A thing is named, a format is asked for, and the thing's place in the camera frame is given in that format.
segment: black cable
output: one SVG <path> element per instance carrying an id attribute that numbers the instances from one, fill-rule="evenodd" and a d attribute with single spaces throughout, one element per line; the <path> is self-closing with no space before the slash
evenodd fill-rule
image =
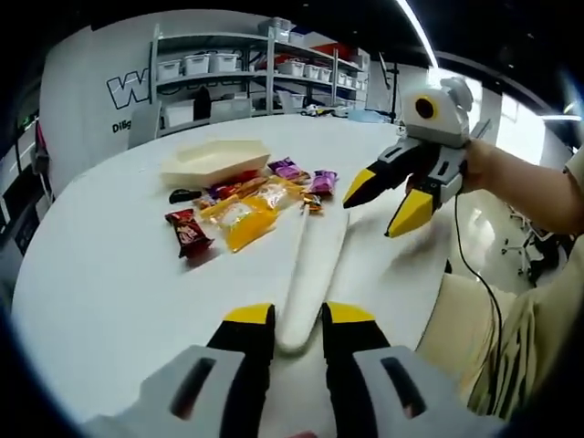
<path id="1" fill-rule="evenodd" d="M 483 285 L 486 287 L 486 291 L 488 292 L 489 297 L 493 301 L 493 304 L 495 304 L 496 314 L 498 316 L 498 329 L 499 329 L 498 335 L 499 336 L 498 336 L 497 346 L 496 346 L 496 364 L 495 364 L 494 368 L 491 370 L 491 388 L 489 389 L 489 392 L 491 393 L 491 398 L 489 400 L 488 409 L 486 410 L 487 415 L 491 415 L 493 413 L 494 408 L 495 408 L 496 388 L 498 386 L 499 369 L 501 366 L 501 346 L 503 344 L 503 339 L 502 339 L 502 337 L 503 337 L 503 317 L 501 316 L 501 308 L 499 307 L 499 303 L 496 301 L 495 295 L 493 294 L 491 287 L 486 283 L 484 278 L 482 278 L 474 269 L 472 269 L 470 267 L 470 265 L 466 262 L 466 259 L 464 258 L 463 246 L 460 242 L 460 226 L 458 224 L 458 196 L 459 196 L 459 194 L 457 194 L 454 197 L 454 223 L 456 224 L 456 239 L 458 240 L 458 251 L 460 252 L 460 257 L 463 259 L 463 263 L 466 266 L 466 268 L 469 271 L 471 271 L 474 276 L 476 276 L 479 280 L 481 280 L 481 283 L 483 283 Z"/>

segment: white foam stick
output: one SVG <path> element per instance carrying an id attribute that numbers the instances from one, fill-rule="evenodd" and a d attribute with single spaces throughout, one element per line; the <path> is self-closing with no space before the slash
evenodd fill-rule
<path id="1" fill-rule="evenodd" d="M 282 351 L 298 353 L 306 345 L 327 297 L 348 224 L 349 213 L 340 206 L 310 217 L 304 208 L 286 304 L 276 322 L 276 344 Z"/>

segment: yellow snack package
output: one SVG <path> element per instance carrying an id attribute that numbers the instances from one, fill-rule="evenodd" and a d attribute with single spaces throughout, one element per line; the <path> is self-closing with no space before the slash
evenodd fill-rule
<path id="1" fill-rule="evenodd" d="M 279 176 L 271 176 L 254 197 L 263 200 L 271 210 L 281 212 L 302 199 L 304 188 Z"/>
<path id="2" fill-rule="evenodd" d="M 225 233 L 227 246 L 234 253 L 271 231 L 277 211 L 266 208 L 266 202 L 254 196 L 233 196 L 206 208 L 201 217 L 217 224 Z"/>

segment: ceiling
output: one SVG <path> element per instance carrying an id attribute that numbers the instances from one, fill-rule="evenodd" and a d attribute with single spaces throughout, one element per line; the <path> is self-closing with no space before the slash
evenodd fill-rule
<path id="1" fill-rule="evenodd" d="M 584 63 L 580 62 L 580 50 L 573 43 L 579 41 L 578 2 L 409 0 L 409 3 L 439 54 L 441 67 L 482 80 L 490 89 L 510 94 L 535 111 L 562 111 L 567 103 L 562 78 L 567 72 L 578 82 L 577 87 L 584 82 Z M 15 6 L 23 9 L 21 14 L 12 15 L 21 21 L 18 27 L 21 35 L 14 34 L 17 44 L 9 45 L 8 58 L 13 60 L 13 66 L 2 89 L 2 120 L 10 119 L 18 91 L 39 75 L 45 54 L 58 41 L 84 26 L 99 28 L 165 9 L 230 9 L 283 16 L 371 54 L 382 52 L 386 60 L 428 64 L 417 36 L 395 0 L 169 0 L 163 4 L 164 7 L 150 2 L 137 5 L 68 2 L 35 4 L 34 9 L 22 4 Z M 444 58 L 441 53 L 451 56 Z M 4 134 L 2 139 L 6 139 L 9 131 L 10 127 L 4 127 L 0 132 Z"/>

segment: metal shelving unit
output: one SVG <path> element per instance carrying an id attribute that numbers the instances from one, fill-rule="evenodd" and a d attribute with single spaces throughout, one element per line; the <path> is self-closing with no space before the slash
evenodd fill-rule
<path id="1" fill-rule="evenodd" d="M 204 73 L 196 76 L 179 76 L 159 81 L 157 77 L 158 63 L 164 60 L 176 59 L 184 55 L 196 53 L 197 50 L 206 51 L 213 49 L 237 49 L 242 52 L 242 71 Z M 249 71 L 250 54 L 266 52 L 266 70 Z M 165 36 L 158 26 L 154 31 L 154 39 L 151 42 L 150 51 L 150 100 L 156 103 L 159 93 L 166 89 L 177 89 L 187 85 L 204 82 L 216 82 L 221 80 L 240 80 L 245 84 L 245 90 L 249 92 L 249 82 L 266 83 L 266 109 L 256 110 L 253 117 L 259 115 L 272 115 L 282 111 L 274 111 L 274 84 L 275 80 L 291 81 L 306 85 L 308 93 L 312 88 L 330 89 L 331 102 L 337 99 L 338 89 L 348 92 L 357 91 L 355 88 L 341 86 L 337 83 L 339 71 L 345 71 L 349 75 L 361 72 L 359 67 L 348 61 L 339 59 L 335 50 L 333 56 L 321 53 L 310 47 L 300 47 L 290 43 L 275 41 L 274 38 L 260 35 L 236 34 L 228 32 L 206 32 L 178 36 Z M 332 82 L 325 82 L 313 78 L 283 75 L 275 72 L 276 54 L 302 57 L 318 65 L 328 66 L 332 70 Z M 195 120 L 160 131 L 160 135 L 169 135 L 180 130 L 187 130 L 197 126 L 208 124 L 209 120 Z"/>

